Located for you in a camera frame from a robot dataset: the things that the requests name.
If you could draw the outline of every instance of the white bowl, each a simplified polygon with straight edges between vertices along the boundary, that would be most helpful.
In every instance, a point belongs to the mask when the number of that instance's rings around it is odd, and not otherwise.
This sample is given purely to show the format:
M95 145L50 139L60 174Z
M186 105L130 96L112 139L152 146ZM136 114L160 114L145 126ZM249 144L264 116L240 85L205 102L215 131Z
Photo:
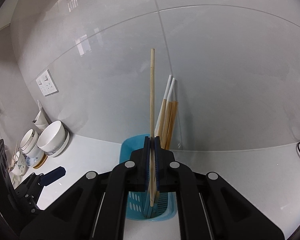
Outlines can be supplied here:
M20 151L16 152L12 160L12 170L11 172L17 176L25 174L27 171L26 159Z
M38 142L34 145L30 152L26 154L29 158L35 158L41 154L42 150L38 147Z
M39 136L38 147L45 152L56 152L66 139L66 131L62 122L50 124Z
M30 144L30 142L34 136L34 132L35 131L33 129L30 129L28 132L26 132L25 136L22 138L22 140L20 142L20 148L22 151L24 149L26 149L28 147L28 145Z
M26 165L28 167L36 166L44 157L44 151L41 151L40 154L35 158L30 158L28 155L26 156Z
M28 154L33 149L35 144L37 143L38 138L39 138L39 134L36 131L34 131L34 136L32 137L32 140L30 141L30 144L22 152L24 154Z
M67 129L65 129L66 130L66 134L67 134L67 136L66 136L66 140L65 140L65 142L63 143L63 145L60 147L60 149L58 149L55 153L46 153L46 155L47 156L49 156L49 157L57 157L60 153L62 153L62 151L66 148L66 146L67 146L67 144L68 144L68 142L69 142L69 137L70 137L70 134L69 134L69 132L68 132L68 130Z

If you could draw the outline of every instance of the electrical outlet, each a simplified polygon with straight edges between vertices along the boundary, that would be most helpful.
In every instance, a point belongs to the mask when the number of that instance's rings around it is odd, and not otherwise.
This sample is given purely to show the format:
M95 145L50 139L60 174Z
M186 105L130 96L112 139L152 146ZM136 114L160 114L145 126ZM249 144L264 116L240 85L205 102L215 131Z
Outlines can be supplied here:
M56 85L54 84L50 72L47 69L37 79L37 84L44 96L57 92Z
M37 79L36 79L36 82L37 82L37 84L38 84L38 86L39 86L39 88L40 88L42 94L43 94L44 96L48 95L49 93L48 93L47 89L45 88L45 85L42 83L41 79L40 79L40 78L37 78Z

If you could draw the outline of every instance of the white countertop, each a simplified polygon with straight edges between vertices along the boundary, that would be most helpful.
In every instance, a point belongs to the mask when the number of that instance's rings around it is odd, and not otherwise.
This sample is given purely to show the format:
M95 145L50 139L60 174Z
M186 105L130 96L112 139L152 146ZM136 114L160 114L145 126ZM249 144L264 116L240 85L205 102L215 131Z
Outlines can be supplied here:
M62 166L66 175L44 187L38 207L45 209L87 171L101 174L119 163L121 144L71 135L62 154L48 157L42 167L28 169L48 173ZM300 156L296 144L247 151L174 151L175 158L193 171L219 173L253 205L272 220L287 239L300 224ZM178 214L166 221L126 219L124 239L178 240Z

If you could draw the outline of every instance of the wooden chopstick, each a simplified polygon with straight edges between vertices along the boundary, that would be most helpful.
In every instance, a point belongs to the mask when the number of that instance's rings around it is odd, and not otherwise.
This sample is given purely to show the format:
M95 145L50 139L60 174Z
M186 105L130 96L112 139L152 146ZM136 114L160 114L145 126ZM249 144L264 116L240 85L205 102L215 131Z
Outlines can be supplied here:
M169 128L168 128L167 142L165 145L166 150L170 149L170 143L171 143L171 138L172 138L172 133L173 133L173 128L174 128L174 123L175 123L176 116L177 116L177 111L178 111L178 101L173 101L170 122L169 122Z
M165 111L165 115L164 115L162 138L160 138L160 143L161 143L162 149L165 149L165 145L167 143L167 135L168 135L169 122L170 122L170 117L171 117L171 110L172 110L171 97L172 97L172 92L173 92L173 88L174 88L174 83L175 83L175 78L172 79L172 82L171 82L171 85L169 88L168 97L167 97L167 106L166 106L166 111Z
M150 206L154 206L156 195L155 183L155 160L154 160L154 49L151 49L150 57Z
M170 88L170 85L171 85L171 79L172 79L172 76L169 75L167 85L166 85L166 90L164 91L164 95L163 95L163 99L162 99L162 104L161 104L157 124L156 124L155 129L154 129L154 136L159 136L160 139L162 139L164 115L165 115L165 110L166 110L166 105L167 105L167 98L168 98L169 88Z

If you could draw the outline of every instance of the ceramic mug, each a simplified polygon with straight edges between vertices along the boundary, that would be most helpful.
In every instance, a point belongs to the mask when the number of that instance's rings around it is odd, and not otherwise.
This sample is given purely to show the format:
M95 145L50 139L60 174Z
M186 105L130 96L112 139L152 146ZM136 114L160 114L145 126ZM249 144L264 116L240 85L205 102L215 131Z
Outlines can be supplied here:
M27 165L26 165L26 158L20 151L16 153L14 156L13 163L13 169L11 172L17 176L21 176L26 173L27 171Z

